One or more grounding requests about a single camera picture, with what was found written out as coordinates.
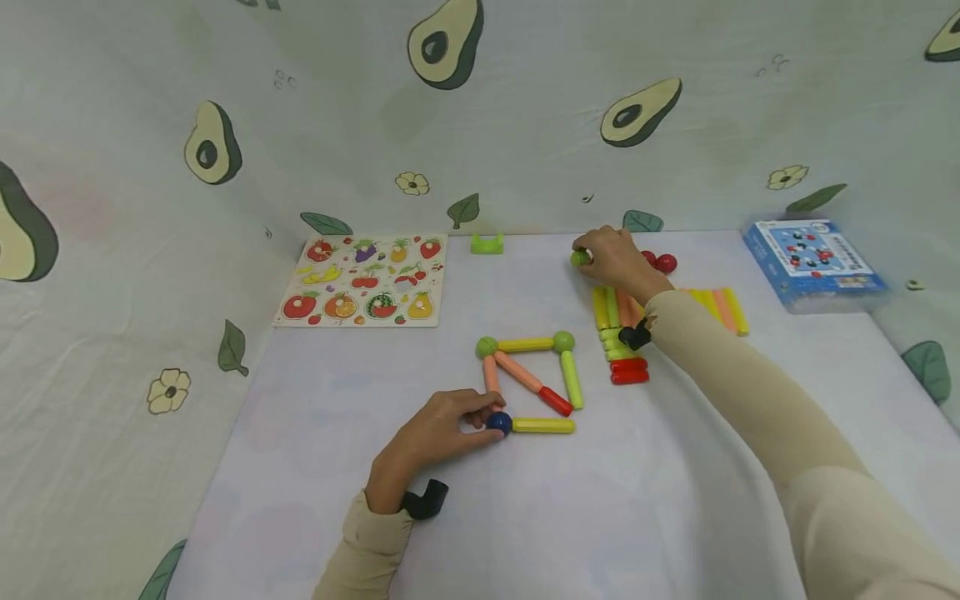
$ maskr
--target beige sleeve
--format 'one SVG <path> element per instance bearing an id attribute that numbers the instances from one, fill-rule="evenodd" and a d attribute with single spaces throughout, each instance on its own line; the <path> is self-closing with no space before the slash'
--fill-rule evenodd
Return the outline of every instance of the beige sleeve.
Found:
<path id="1" fill-rule="evenodd" d="M 326 564 L 313 600 L 386 600 L 414 520 L 406 511 L 376 515 L 360 492 L 344 522 L 344 538 Z"/>
<path id="2" fill-rule="evenodd" d="M 960 599 L 960 578 L 820 407 L 683 292 L 647 304 L 657 347 L 770 474 L 811 600 Z"/>

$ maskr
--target green magnetic ball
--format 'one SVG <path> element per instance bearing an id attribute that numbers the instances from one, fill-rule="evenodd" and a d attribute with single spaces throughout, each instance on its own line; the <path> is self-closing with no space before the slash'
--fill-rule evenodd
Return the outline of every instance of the green magnetic ball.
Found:
<path id="1" fill-rule="evenodd" d="M 493 356 L 493 353 L 496 352 L 496 349 L 499 347 L 497 341 L 490 337 L 480 338 L 480 341 L 477 342 L 477 358 L 484 359 L 488 356 Z"/>
<path id="2" fill-rule="evenodd" d="M 590 264 L 590 255 L 587 254 L 586 250 L 575 250 L 573 251 L 573 254 L 570 255 L 570 264 L 574 267 L 588 265 Z"/>
<path id="3" fill-rule="evenodd" d="M 553 334 L 553 349 L 558 354 L 566 352 L 567 350 L 573 350 L 573 345 L 576 343 L 577 341 L 573 339 L 573 334 L 569 331 L 558 331 Z"/>

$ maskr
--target child's hand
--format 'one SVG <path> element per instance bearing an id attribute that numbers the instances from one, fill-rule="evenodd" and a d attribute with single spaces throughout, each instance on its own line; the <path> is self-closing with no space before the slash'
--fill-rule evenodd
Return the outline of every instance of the child's hand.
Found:
<path id="1" fill-rule="evenodd" d="M 642 305 L 660 292 L 674 289 L 666 276 L 636 249 L 634 238 L 626 229 L 604 225 L 588 231 L 573 242 L 573 250 L 580 249 L 593 255 L 592 263 L 578 267 L 581 273 L 623 290 Z"/>

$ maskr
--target red magnetic stick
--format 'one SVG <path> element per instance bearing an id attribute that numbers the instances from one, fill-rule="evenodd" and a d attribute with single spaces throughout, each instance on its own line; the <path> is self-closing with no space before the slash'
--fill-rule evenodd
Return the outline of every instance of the red magnetic stick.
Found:
<path id="1" fill-rule="evenodd" d="M 610 362 L 610 372 L 646 370 L 647 361 L 645 358 L 624 358 L 623 360 L 614 360 Z"/>
<path id="2" fill-rule="evenodd" d="M 628 383 L 643 383 L 650 381 L 650 373 L 647 371 L 621 371 L 610 373 L 610 381 L 613 385 L 627 385 Z"/>
<path id="3" fill-rule="evenodd" d="M 537 396 L 540 396 L 540 399 L 543 400 L 543 403 L 564 417 L 569 417 L 570 413 L 573 412 L 573 404 L 570 404 L 564 399 L 563 396 L 557 394 L 546 386 L 540 388 L 540 391 L 537 392 Z"/>

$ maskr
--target avocado pattern fabric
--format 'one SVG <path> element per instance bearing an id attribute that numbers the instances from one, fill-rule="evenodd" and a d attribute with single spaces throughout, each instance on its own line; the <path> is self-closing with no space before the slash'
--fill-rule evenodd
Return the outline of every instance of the avocado pattern fabric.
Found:
<path id="1" fill-rule="evenodd" d="M 144 589 L 314 229 L 818 205 L 895 288 L 875 318 L 960 427 L 956 3 L 114 4 L 0 21 L 0 597 Z"/>

